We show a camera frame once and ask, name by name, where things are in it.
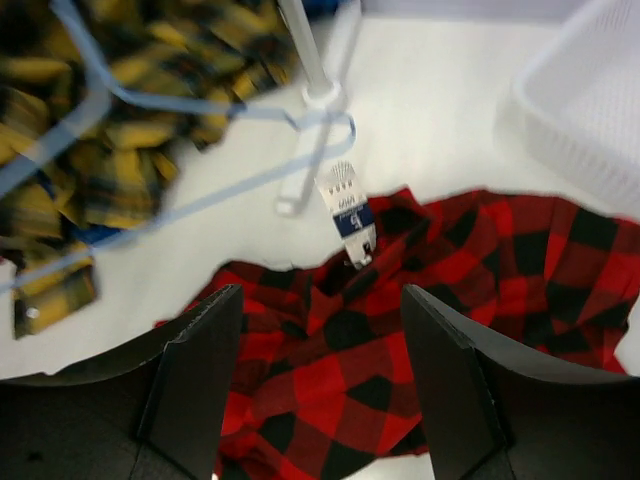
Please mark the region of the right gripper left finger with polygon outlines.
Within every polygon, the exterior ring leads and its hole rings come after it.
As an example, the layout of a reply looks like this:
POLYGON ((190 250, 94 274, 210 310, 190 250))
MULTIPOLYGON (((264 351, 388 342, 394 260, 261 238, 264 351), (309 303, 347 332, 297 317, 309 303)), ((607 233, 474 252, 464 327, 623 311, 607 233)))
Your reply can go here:
POLYGON ((243 322, 228 285, 60 372, 1 384, 5 479, 209 479, 243 322))

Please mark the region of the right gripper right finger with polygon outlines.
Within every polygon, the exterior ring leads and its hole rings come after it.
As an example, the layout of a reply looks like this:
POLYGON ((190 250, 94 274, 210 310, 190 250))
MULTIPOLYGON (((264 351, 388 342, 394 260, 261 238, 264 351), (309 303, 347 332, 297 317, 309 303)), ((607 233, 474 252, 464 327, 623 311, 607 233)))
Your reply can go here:
POLYGON ((401 317, 438 479, 635 479, 639 381, 544 354, 415 285, 401 317))

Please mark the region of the red black plaid shirt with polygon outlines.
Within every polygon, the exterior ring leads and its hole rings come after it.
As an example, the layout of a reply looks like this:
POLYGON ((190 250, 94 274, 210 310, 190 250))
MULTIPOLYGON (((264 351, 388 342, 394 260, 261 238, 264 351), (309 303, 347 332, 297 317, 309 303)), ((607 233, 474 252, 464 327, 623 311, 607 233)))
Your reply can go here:
POLYGON ((568 200, 476 190, 371 202, 373 261, 232 261, 243 329, 215 472, 342 479, 427 452, 440 479, 635 479, 639 382, 615 351, 639 227, 568 200))

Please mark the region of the light blue hanger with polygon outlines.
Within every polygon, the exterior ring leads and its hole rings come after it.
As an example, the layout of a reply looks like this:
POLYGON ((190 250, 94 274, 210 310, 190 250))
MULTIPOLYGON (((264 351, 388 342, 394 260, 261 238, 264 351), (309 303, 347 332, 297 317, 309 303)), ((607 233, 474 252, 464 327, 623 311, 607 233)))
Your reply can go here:
POLYGON ((94 255, 347 151, 345 139, 163 212, 178 139, 203 149, 236 119, 300 134, 355 128, 335 108, 252 104, 299 61, 274 1, 5 1, 1 5, 1 287, 92 289, 94 255))

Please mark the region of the yellow black plaid shirt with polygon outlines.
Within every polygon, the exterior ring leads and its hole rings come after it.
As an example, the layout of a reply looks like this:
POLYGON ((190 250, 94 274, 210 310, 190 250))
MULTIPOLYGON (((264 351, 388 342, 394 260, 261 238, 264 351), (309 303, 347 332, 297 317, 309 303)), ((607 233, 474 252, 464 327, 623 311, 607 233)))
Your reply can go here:
MULTIPOLYGON (((242 103, 286 84, 296 52, 273 1, 81 1, 114 77, 141 92, 242 103)), ((8 168, 86 94, 81 56, 45 1, 1 5, 1 165, 8 168)), ((1 200, 1 253, 27 273, 152 220, 178 167, 177 138, 205 149, 230 114, 109 115, 1 200)))

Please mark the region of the white blue garment tag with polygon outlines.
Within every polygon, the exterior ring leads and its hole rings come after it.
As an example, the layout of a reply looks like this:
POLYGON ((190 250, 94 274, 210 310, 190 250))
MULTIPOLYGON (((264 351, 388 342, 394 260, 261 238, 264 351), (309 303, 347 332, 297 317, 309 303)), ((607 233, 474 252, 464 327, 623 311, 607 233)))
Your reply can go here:
POLYGON ((316 187, 338 231, 349 262, 369 265, 377 243, 373 210, 353 165, 339 161, 316 178, 316 187))

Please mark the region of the white plastic basket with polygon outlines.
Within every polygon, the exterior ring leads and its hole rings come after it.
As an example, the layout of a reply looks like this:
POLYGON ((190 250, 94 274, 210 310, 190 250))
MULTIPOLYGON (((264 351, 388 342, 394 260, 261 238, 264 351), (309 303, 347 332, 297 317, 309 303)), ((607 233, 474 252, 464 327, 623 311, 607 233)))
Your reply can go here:
POLYGON ((639 216, 639 4, 589 1, 517 74, 503 146, 612 211, 639 216))

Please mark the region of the white clothes rack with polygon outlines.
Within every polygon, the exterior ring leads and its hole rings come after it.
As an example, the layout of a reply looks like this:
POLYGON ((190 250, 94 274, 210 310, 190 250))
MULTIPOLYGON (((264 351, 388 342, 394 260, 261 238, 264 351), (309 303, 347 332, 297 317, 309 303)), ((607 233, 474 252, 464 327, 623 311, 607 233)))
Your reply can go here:
MULTIPOLYGON (((344 81, 354 52, 362 20, 359 1, 343 1, 328 29, 325 50, 320 51, 301 1, 279 3, 300 57, 307 84, 301 90, 307 111, 314 115, 341 114, 347 106, 344 81)), ((332 127, 311 126, 300 133, 295 155, 309 154, 310 164, 282 180, 275 200, 276 213, 292 217, 300 214, 311 196, 320 163, 333 154, 329 147, 332 127)))

